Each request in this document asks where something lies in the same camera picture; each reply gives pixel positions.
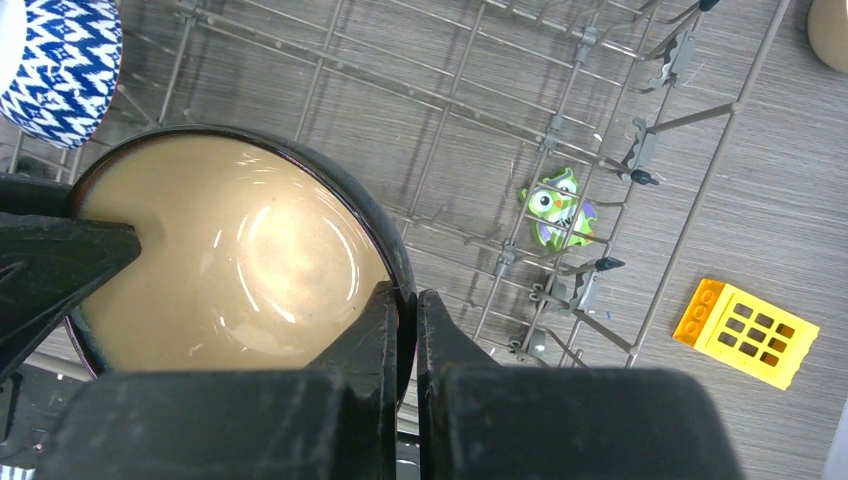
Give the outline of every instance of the owl sticker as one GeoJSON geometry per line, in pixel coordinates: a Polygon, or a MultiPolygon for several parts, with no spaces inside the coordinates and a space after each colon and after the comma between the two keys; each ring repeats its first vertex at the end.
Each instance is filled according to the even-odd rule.
{"type": "MultiPolygon", "coordinates": [[[[543,178],[542,182],[560,190],[565,190],[570,193],[577,193],[577,179],[574,178],[574,172],[570,168],[566,168],[553,178],[543,178]]],[[[527,198],[527,189],[522,188],[518,192],[518,198],[523,202],[527,198]]],[[[561,229],[548,226],[541,222],[533,222],[533,237],[539,245],[547,246],[551,251],[556,252],[562,250],[565,246],[565,233],[571,225],[571,218],[577,210],[577,199],[560,194],[555,190],[549,190],[544,187],[536,187],[530,195],[530,205],[527,207],[530,213],[537,217],[562,226],[561,229]]],[[[574,227],[575,232],[580,232],[585,235],[592,235],[592,226],[590,222],[597,220],[595,209],[588,202],[584,202],[580,207],[580,212],[577,215],[577,225],[574,227]]],[[[591,240],[572,235],[568,239],[568,245],[588,245],[591,240]]]]}

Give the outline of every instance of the building block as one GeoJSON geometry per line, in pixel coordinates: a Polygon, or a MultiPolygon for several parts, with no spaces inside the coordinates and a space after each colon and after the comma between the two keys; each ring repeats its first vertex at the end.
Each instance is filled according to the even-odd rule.
{"type": "Polygon", "coordinates": [[[701,280],[674,338],[786,390],[819,327],[728,283],[701,280]]]}

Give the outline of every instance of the dark bowl rim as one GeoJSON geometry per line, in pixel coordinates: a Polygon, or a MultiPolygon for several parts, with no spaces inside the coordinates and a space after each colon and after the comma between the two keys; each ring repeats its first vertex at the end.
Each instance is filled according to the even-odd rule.
{"type": "MultiPolygon", "coordinates": [[[[236,127],[192,124],[158,128],[131,137],[102,154],[71,187],[65,204],[65,215],[71,218],[75,217],[80,202],[100,175],[107,171],[112,162],[120,159],[129,150],[141,147],[155,139],[185,134],[231,138],[278,155],[321,183],[353,215],[377,247],[377,251],[383,259],[392,283],[397,290],[397,401],[401,402],[412,374],[417,341],[417,294],[409,258],[397,229],[386,213],[370,197],[359,181],[329,157],[303,145],[277,138],[275,135],[254,133],[236,127]],[[347,188],[342,187],[340,183],[344,183],[347,188]],[[399,257],[398,255],[391,255],[389,252],[399,252],[399,257]]],[[[85,368],[93,377],[97,377],[108,372],[108,369],[101,365],[101,362],[97,360],[97,355],[83,341],[83,334],[72,318],[78,314],[78,309],[74,309],[65,316],[65,328],[71,344],[85,368]]]]}

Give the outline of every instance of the blue patterned bowl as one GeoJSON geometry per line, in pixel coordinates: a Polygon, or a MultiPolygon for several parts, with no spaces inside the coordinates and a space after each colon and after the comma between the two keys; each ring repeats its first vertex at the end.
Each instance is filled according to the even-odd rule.
{"type": "Polygon", "coordinates": [[[111,0],[0,2],[0,112],[65,149],[88,140],[118,83],[123,35],[111,0]]]}

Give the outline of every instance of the dish rack basket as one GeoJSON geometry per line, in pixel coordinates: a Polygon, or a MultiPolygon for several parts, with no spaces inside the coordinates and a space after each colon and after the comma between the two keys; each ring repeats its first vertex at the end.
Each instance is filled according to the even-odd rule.
{"type": "MultiPolygon", "coordinates": [[[[369,166],[364,178],[355,167],[354,174],[396,219],[419,288],[437,288],[457,324],[488,353],[505,363],[564,367],[592,365],[591,348],[611,348],[620,355],[619,365],[632,366],[789,1],[776,2],[736,99],[671,119],[667,113],[674,99],[687,95],[682,84],[697,73],[691,59],[702,22],[713,7],[735,8],[733,2],[332,0],[328,8],[320,9],[317,5],[323,2],[302,3],[125,0],[120,85],[100,130],[78,150],[62,152],[20,133],[16,143],[8,145],[10,171],[28,157],[46,164],[56,180],[72,183],[105,148],[129,134],[165,124],[230,123],[230,118],[216,116],[214,111],[203,113],[196,85],[204,77],[197,72],[202,71],[202,63],[221,59],[214,45],[201,44],[213,39],[238,45],[234,48],[245,52],[262,51],[263,58],[299,66],[303,76],[304,87],[293,95],[292,108],[278,112],[288,119],[288,130],[279,133],[318,150],[321,145],[313,144],[311,137],[318,128],[312,117],[325,108],[319,103],[327,101],[321,96],[327,96],[330,81],[355,85],[358,92],[370,95],[369,103],[384,104],[387,111],[408,104],[414,106],[411,112],[427,116],[425,128],[412,132],[418,137],[418,150],[406,178],[383,178],[380,168],[374,169],[379,162],[369,166]],[[389,15],[386,22],[392,23],[385,23],[386,30],[391,27],[393,33],[387,34],[388,40],[374,32],[374,25],[367,26],[373,36],[357,33],[356,22],[349,17],[361,8],[375,16],[389,15]],[[145,14],[167,25],[150,34],[145,30],[150,21],[139,20],[145,14]],[[173,34],[171,43],[163,29],[173,34]],[[402,41],[402,32],[409,30],[412,35],[420,29],[433,32],[432,45],[413,48],[402,41]],[[447,49],[437,42],[441,33],[448,34],[447,49]],[[159,64],[166,67],[146,71],[149,62],[134,61],[134,49],[158,56],[159,64]],[[440,55],[444,57],[441,64],[427,61],[440,55]],[[530,64],[539,70],[532,71],[530,64]],[[487,65],[493,65],[492,72],[486,73],[487,65]],[[539,78],[555,81],[536,85],[539,78]],[[717,117],[725,118],[726,124],[647,314],[634,322],[635,336],[619,332],[617,320],[609,313],[599,315],[593,303],[603,290],[602,282],[614,284],[616,275],[627,269],[614,255],[628,207],[636,196],[650,196],[663,188],[661,174],[651,166],[652,156],[661,151],[660,138],[717,117]],[[466,131],[477,136],[466,137],[466,131]],[[442,157],[443,148],[450,150],[444,147],[447,142],[467,140],[474,143],[471,150],[480,152],[480,138],[487,139],[483,142],[487,145],[514,145],[520,154],[510,159],[490,149],[484,155],[490,163],[464,167],[462,157],[442,157]],[[554,188],[542,177],[553,176],[564,166],[573,169],[580,189],[560,194],[576,198],[579,204],[590,202],[600,219],[592,235],[576,232],[574,222],[565,227],[565,245],[571,237],[591,240],[590,245],[551,252],[534,244],[529,235],[533,222],[545,221],[527,210],[529,196],[522,204],[515,192],[525,186],[554,188]],[[471,214],[457,208],[457,198],[466,197],[440,205],[440,199],[447,197],[430,194],[434,184],[448,183],[452,189],[473,184],[478,175],[499,171],[508,172],[506,183],[491,189],[491,202],[480,202],[495,204],[492,211],[471,214]],[[463,172],[465,178],[451,178],[463,172]],[[392,193],[398,184],[402,193],[392,193]],[[487,224],[486,218],[472,221],[486,215],[497,216],[493,226],[480,227],[487,224]],[[477,263],[463,260],[467,258],[477,263]],[[445,286],[440,275],[458,280],[445,286]],[[595,340],[581,345],[581,332],[594,332],[595,340]]],[[[242,78],[239,88],[243,90],[249,81],[242,78]]],[[[408,125],[418,125],[413,114],[407,118],[408,125]]],[[[408,125],[398,128],[413,130],[408,125]]],[[[407,159],[388,158],[385,164],[396,160],[407,159]]]]}

